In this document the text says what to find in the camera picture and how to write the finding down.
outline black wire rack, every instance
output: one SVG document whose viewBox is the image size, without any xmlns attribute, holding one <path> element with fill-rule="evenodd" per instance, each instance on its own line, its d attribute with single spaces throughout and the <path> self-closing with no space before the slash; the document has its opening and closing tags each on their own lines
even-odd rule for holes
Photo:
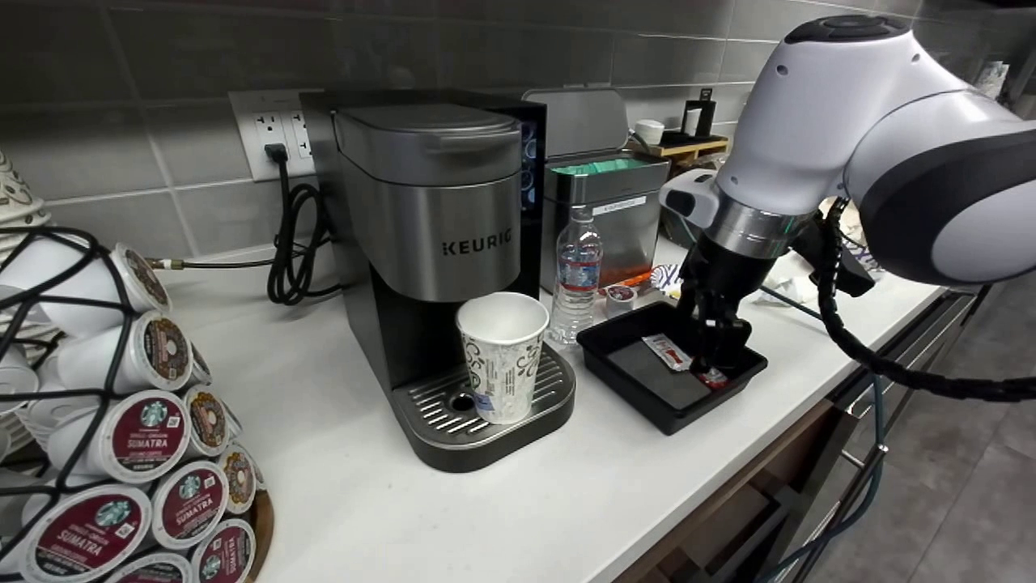
<svg viewBox="0 0 1036 583">
<path fill-rule="evenodd" d="M 45 400 L 55 400 L 55 399 L 67 399 L 67 398 L 94 398 L 97 401 L 97 409 L 93 413 L 93 418 L 90 421 L 89 427 L 84 433 L 80 442 L 76 445 L 73 450 L 71 457 L 68 463 L 58 472 L 57 478 L 53 486 L 47 484 L 24 486 L 24 487 L 12 487 L 3 488 L 0 486 L 0 499 L 6 497 L 24 497 L 30 495 L 45 495 L 48 497 L 47 503 L 42 506 L 36 515 L 24 525 L 23 528 L 13 536 L 4 541 L 3 548 L 0 549 L 0 561 L 3 561 L 11 552 L 18 549 L 20 543 L 22 543 L 29 532 L 32 531 L 33 527 L 45 517 L 52 508 L 54 508 L 62 497 L 78 494 L 84 492 L 91 488 L 95 488 L 104 484 L 119 484 L 115 479 L 106 479 L 98 477 L 96 482 L 85 484 L 82 486 L 71 487 L 68 486 L 68 476 L 71 474 L 73 468 L 76 467 L 80 458 L 86 451 L 87 446 L 93 439 L 93 436 L 97 433 L 100 422 L 108 412 L 109 408 L 113 403 L 124 399 L 128 396 L 118 396 L 114 390 L 115 377 L 119 370 L 119 365 L 122 361 L 122 356 L 126 349 L 126 344 L 130 339 L 130 329 L 136 320 L 137 314 L 130 303 L 126 296 L 125 285 L 122 282 L 122 278 L 115 267 L 115 263 L 109 256 L 109 250 L 103 246 L 89 232 L 65 227 L 10 227 L 10 228 L 0 228 L 0 236 L 9 235 L 25 235 L 25 238 L 11 251 L 10 255 L 0 264 L 0 271 L 7 267 L 8 264 L 20 253 L 22 253 L 27 245 L 32 243 L 34 240 L 41 238 L 49 238 L 61 244 L 71 246 L 82 253 L 82 257 L 77 260 L 74 264 L 68 266 L 61 272 L 51 276 L 47 281 L 30 288 L 19 291 L 18 294 L 9 296 L 3 300 L 0 300 L 0 312 L 5 314 L 12 314 L 11 321 L 7 326 L 6 332 L 3 334 L 2 340 L 0 340 L 0 358 L 3 358 L 7 354 L 7 351 L 11 349 L 12 345 L 21 345 L 23 348 L 34 347 L 36 349 L 41 349 L 42 353 L 36 356 L 33 361 L 29 365 L 32 367 L 33 371 L 38 371 L 39 367 L 47 360 L 47 358 L 57 349 L 58 344 L 61 341 L 62 334 L 58 334 L 50 341 L 40 341 L 34 339 L 19 339 L 19 332 L 25 323 L 26 318 L 32 309 L 41 302 L 57 303 L 57 304 L 78 304 L 84 307 L 93 307 L 100 310 L 118 311 L 122 313 L 122 326 L 121 334 L 119 336 L 118 344 L 116 345 L 115 355 L 111 365 L 108 368 L 108 376 L 105 379 L 104 387 L 90 388 L 90 389 L 74 389 L 65 391 L 54 391 L 46 393 L 15 393 L 15 395 L 4 395 L 0 396 L 0 404 L 10 404 L 10 403 L 26 403 L 31 404 L 37 401 Z M 54 288 L 54 286 L 68 280 L 88 264 L 90 264 L 95 259 L 102 259 L 105 265 L 108 267 L 108 271 L 112 276 L 112 281 L 115 288 L 118 290 L 119 301 L 115 302 L 104 302 L 97 300 L 87 300 L 82 298 L 69 298 L 63 296 L 51 296 L 48 295 L 48 291 Z M 37 451 L 34 456 L 21 456 L 17 457 L 13 462 L 4 461 L 3 466 L 11 469 L 16 469 L 22 472 L 34 472 L 37 477 L 41 476 L 44 472 L 50 469 L 50 462 L 46 454 L 41 450 Z M 157 480 L 151 483 L 150 487 L 147 489 L 148 495 L 152 494 L 157 486 Z M 133 560 L 135 556 L 139 556 L 141 552 L 146 552 L 148 549 L 140 549 L 135 552 L 126 560 Z M 22 577 L 19 574 L 0 574 L 0 582 L 4 581 L 21 581 Z"/>
</svg>

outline electrical outlet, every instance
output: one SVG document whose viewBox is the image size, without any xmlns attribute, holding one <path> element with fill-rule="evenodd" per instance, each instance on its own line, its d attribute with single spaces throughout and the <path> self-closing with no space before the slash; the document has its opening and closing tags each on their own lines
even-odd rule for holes
<svg viewBox="0 0 1036 583">
<path fill-rule="evenodd" d="M 310 138 L 306 132 L 298 94 L 319 89 L 279 89 L 269 91 L 230 91 L 230 105 L 237 118 L 244 156 L 252 170 L 252 179 L 276 180 L 280 171 L 264 146 L 283 143 L 288 152 L 288 175 L 307 176 L 316 173 Z"/>
<path fill-rule="evenodd" d="M 310 134 L 306 130 L 306 118 L 303 117 L 303 110 L 297 109 L 289 113 L 291 115 L 291 129 L 295 134 L 295 149 L 298 157 L 306 159 L 313 157 L 310 151 Z"/>
</svg>

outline robotic arm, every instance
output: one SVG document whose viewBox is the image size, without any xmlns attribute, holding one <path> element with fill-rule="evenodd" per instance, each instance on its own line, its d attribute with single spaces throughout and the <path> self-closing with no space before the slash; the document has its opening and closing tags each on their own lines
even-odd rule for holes
<svg viewBox="0 0 1036 583">
<path fill-rule="evenodd" d="M 759 75 L 728 162 L 660 191 L 702 230 L 681 299 L 716 347 L 702 367 L 744 346 L 738 303 L 832 195 L 856 202 L 871 253 L 898 275 L 1017 275 L 1036 267 L 1036 121 L 974 92 L 894 21 L 794 30 Z"/>
</svg>

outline keurig logo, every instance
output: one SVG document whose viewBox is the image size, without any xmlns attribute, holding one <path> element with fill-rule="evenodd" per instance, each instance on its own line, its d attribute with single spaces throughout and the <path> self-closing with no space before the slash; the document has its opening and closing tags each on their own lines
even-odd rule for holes
<svg viewBox="0 0 1036 583">
<path fill-rule="evenodd" d="M 486 249 L 502 245 L 508 242 L 511 242 L 511 229 L 496 234 L 491 234 L 489 236 L 480 236 L 479 238 L 465 238 L 463 240 L 449 241 L 443 240 L 442 254 L 468 255 L 470 253 L 478 253 L 479 251 L 485 251 Z"/>
</svg>

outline floor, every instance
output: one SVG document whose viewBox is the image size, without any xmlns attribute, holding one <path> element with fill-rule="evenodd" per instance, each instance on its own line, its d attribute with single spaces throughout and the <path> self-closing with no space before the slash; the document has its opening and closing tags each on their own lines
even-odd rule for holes
<svg viewBox="0 0 1036 583">
<path fill-rule="evenodd" d="M 1036 274 L 1005 284 L 941 369 L 1036 375 Z M 881 490 L 829 547 L 816 583 L 1036 581 L 1036 402 L 919 392 L 889 436 Z"/>
</svg>

